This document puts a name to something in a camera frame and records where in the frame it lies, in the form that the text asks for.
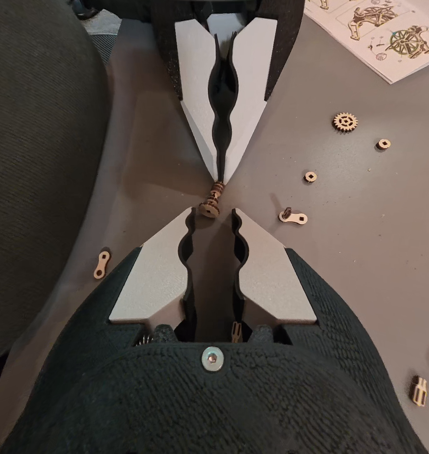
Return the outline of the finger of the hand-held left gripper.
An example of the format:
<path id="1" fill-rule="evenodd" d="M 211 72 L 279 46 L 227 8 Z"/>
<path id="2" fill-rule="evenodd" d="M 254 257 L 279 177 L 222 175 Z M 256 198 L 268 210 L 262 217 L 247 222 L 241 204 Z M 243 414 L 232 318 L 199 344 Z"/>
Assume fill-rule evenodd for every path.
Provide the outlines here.
<path id="1" fill-rule="evenodd" d="M 214 130 L 219 116 L 212 89 L 219 74 L 219 43 L 198 20 L 175 23 L 181 80 L 181 105 L 207 170 L 214 181 L 222 180 L 219 148 Z"/>
<path id="2" fill-rule="evenodd" d="M 265 92 L 277 20 L 254 18 L 233 40 L 236 102 L 229 115 L 231 140 L 225 153 L 223 182 L 229 182 L 267 105 Z"/>

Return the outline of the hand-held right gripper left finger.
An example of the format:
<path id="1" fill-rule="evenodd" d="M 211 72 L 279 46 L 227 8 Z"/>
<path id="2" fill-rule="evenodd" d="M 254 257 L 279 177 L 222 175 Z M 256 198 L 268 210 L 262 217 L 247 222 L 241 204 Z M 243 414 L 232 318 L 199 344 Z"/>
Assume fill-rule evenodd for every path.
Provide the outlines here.
<path id="1" fill-rule="evenodd" d="M 192 273 L 195 208 L 189 207 L 140 247 L 109 315 L 114 324 L 169 325 L 178 339 L 193 341 L 197 324 Z"/>

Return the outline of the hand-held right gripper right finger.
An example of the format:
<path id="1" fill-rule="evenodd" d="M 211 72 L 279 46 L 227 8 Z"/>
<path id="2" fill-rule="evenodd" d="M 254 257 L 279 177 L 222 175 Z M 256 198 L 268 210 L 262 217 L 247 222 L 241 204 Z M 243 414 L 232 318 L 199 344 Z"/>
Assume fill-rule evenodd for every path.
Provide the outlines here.
<path id="1" fill-rule="evenodd" d="M 286 247 L 239 208 L 231 212 L 234 255 L 234 321 L 242 341 L 261 325 L 312 326 L 317 316 L 287 254 Z"/>

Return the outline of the wooden axle assembly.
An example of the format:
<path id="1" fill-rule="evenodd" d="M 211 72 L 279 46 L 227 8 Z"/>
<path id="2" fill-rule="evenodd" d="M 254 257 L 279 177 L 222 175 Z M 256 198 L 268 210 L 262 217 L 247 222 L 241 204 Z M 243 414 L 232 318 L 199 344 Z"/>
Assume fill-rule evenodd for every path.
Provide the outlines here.
<path id="1" fill-rule="evenodd" d="M 217 218 L 219 216 L 219 198 L 225 185 L 221 181 L 215 181 L 209 195 L 198 206 L 198 211 L 205 217 Z"/>

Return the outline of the wooden link with peg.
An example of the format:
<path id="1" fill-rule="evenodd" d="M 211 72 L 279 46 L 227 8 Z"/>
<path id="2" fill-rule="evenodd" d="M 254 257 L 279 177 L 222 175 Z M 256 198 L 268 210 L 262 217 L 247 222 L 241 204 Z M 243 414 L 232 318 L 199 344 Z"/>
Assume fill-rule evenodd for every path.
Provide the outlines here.
<path id="1" fill-rule="evenodd" d="M 286 207 L 285 210 L 279 213 L 278 219 L 283 223 L 295 223 L 304 225 L 308 221 L 308 217 L 304 213 L 293 213 L 291 207 Z"/>

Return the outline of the flat wooden link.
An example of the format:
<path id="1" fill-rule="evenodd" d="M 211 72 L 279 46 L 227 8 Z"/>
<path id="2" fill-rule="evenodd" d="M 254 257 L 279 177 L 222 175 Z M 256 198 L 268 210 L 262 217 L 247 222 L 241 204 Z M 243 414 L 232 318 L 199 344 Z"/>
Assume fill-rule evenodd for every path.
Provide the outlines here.
<path id="1" fill-rule="evenodd" d="M 103 279 L 107 273 L 107 266 L 111 258 L 111 253 L 108 249 L 103 249 L 98 254 L 98 262 L 93 272 L 93 277 L 96 280 Z"/>

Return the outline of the small wooden gear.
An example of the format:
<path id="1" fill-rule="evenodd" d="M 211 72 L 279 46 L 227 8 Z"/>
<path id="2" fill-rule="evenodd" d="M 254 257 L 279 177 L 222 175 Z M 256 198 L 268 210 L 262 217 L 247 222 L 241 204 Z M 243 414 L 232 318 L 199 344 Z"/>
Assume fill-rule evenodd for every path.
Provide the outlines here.
<path id="1" fill-rule="evenodd" d="M 348 112 L 340 112 L 333 117 L 333 127 L 341 133 L 351 133 L 358 127 L 358 118 Z"/>

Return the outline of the instruction booklet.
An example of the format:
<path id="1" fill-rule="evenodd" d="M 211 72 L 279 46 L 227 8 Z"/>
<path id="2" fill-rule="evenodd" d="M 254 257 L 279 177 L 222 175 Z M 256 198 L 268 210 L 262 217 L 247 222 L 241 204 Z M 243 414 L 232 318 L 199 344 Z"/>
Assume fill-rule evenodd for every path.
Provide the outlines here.
<path id="1" fill-rule="evenodd" d="M 389 84 L 429 65 L 429 0 L 311 0 L 304 13 Z"/>

